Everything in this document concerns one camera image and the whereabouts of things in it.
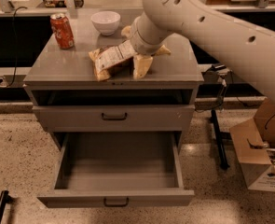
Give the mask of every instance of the gray countertop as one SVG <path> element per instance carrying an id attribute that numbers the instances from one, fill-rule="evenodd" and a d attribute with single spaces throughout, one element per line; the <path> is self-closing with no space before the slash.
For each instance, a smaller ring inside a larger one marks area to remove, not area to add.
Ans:
<path id="1" fill-rule="evenodd" d="M 75 38 L 75 46 L 70 49 L 59 49 L 54 35 L 39 55 L 24 79 L 26 85 L 66 85 L 66 84 L 90 84 L 99 82 L 93 74 L 92 60 L 89 51 L 105 47 L 107 45 L 118 45 L 124 38 L 121 30 L 131 25 L 133 20 L 142 13 L 141 9 L 119 9 L 121 23 L 118 30 L 110 36 L 100 35 L 93 27 L 90 16 L 99 9 L 79 9 L 77 18 L 70 19 Z M 164 44 L 171 50 L 171 55 L 162 55 L 154 58 L 148 74 L 143 79 L 134 80 L 131 69 L 125 68 L 102 83 L 109 82 L 201 82 L 201 72 L 197 66 L 196 58 L 190 43 L 180 35 L 171 35 Z"/>

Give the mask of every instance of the floor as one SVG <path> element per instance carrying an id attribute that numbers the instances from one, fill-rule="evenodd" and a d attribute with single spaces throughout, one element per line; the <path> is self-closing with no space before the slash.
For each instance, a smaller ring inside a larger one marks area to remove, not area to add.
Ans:
<path id="1" fill-rule="evenodd" d="M 211 102 L 197 105 L 206 109 Z M 260 98 L 250 102 L 259 104 Z M 51 188 L 59 150 L 31 108 L 30 103 L 0 103 L 0 193 L 7 189 L 14 199 L 2 224 L 275 224 L 275 193 L 246 188 L 232 144 L 226 144 L 230 167 L 219 167 L 210 111 L 194 113 L 180 153 L 185 188 L 195 191 L 189 206 L 47 209 L 36 195 Z M 256 108 L 225 102 L 217 111 L 221 130 L 251 118 Z"/>

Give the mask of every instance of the soda can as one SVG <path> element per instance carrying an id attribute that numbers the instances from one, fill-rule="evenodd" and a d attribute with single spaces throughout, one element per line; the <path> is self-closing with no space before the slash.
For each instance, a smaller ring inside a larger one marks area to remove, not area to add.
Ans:
<path id="1" fill-rule="evenodd" d="M 61 49 L 69 49 L 74 46 L 74 36 L 68 18 L 63 13 L 50 16 L 51 28 L 56 41 Z"/>

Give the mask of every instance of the open cardboard box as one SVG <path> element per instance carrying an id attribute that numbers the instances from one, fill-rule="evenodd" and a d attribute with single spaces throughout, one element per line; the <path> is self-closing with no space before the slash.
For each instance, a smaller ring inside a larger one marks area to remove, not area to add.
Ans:
<path id="1" fill-rule="evenodd" d="M 230 128 L 248 189 L 275 191 L 275 104 L 265 99 L 252 119 Z"/>

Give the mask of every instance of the white bowl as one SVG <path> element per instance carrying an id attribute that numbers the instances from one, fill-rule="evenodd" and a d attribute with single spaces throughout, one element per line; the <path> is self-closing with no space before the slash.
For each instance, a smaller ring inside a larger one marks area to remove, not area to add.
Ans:
<path id="1" fill-rule="evenodd" d="M 120 15 L 114 11 L 100 11 L 93 14 L 90 19 L 102 35 L 112 35 L 120 23 Z"/>

